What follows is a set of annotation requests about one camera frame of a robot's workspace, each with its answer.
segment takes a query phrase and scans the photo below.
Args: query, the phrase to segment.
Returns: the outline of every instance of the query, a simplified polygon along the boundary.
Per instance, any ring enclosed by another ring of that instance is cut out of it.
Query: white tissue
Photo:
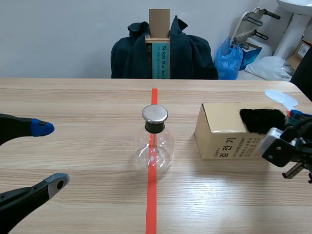
[[[289,111],[293,110],[294,107],[298,105],[298,102],[296,99],[278,90],[267,89],[265,91],[265,95],[271,98],[273,101],[277,101],[283,104],[286,107],[286,109]]]

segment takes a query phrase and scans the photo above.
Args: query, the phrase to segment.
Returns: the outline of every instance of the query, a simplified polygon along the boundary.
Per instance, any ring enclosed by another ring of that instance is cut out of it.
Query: clear glass jar
[[[158,171],[165,171],[174,158],[174,138],[165,128],[167,110],[160,105],[144,108],[142,116],[145,127],[135,138],[134,155],[137,163],[145,168],[157,166]]]

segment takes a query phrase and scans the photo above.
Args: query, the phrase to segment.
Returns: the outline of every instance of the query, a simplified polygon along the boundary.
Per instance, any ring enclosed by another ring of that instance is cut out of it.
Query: red tape line
[[[158,104],[158,89],[152,89],[152,105]],[[147,202],[146,202],[146,234],[157,234],[157,139],[150,135],[149,166],[147,176]]]

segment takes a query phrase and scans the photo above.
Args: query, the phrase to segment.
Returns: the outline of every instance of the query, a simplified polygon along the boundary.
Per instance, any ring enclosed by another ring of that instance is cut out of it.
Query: cardboard
[[[170,78],[170,39],[146,38],[153,79]]]
[[[296,52],[293,56],[287,59],[287,62],[292,66],[294,70],[297,70],[304,56],[312,46],[312,40],[301,40]]]
[[[150,36],[168,38],[170,30],[170,9],[150,9]]]
[[[264,135],[249,133],[241,109],[276,109],[267,103],[204,103],[195,137],[202,160],[261,158],[257,148]]]
[[[297,70],[301,61],[302,59],[299,58],[297,55],[293,55],[289,59],[287,59],[287,62],[290,64],[290,66],[292,66],[294,70]]]
[[[295,55],[303,59],[303,57],[307,54],[308,50],[310,49],[311,45],[312,40],[302,40],[296,49]]]

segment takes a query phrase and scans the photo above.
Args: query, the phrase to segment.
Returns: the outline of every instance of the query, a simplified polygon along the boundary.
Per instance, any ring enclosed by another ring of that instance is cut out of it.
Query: wood grain surface
[[[1,78],[0,113],[54,124],[45,137],[0,147],[0,193],[65,172],[71,182],[13,234],[144,234],[147,171],[134,163],[142,109],[158,88],[175,158],[158,178],[158,234],[309,234],[308,173],[292,180],[265,160],[202,161],[194,130],[204,102],[272,102],[278,89],[312,113],[293,84],[276,81]]]

